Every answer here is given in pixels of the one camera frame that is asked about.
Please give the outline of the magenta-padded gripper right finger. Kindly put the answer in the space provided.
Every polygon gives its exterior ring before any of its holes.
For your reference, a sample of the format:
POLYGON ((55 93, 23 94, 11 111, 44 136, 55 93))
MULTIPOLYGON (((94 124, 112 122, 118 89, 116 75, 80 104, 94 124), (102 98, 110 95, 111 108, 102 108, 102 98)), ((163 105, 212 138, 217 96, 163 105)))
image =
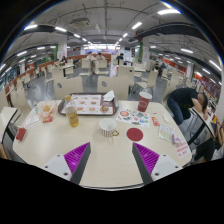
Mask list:
POLYGON ((144 185, 182 169, 182 166, 177 164, 169 155, 159 155, 138 143, 133 144, 132 153, 144 185))

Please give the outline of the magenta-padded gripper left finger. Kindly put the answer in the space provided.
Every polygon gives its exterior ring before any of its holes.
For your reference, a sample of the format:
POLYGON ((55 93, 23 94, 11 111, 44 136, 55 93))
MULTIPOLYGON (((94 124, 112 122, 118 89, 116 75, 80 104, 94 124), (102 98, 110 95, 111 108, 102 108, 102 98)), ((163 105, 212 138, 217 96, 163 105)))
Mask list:
POLYGON ((66 154, 56 154, 43 169, 72 183, 79 184, 91 153, 87 142, 66 154))

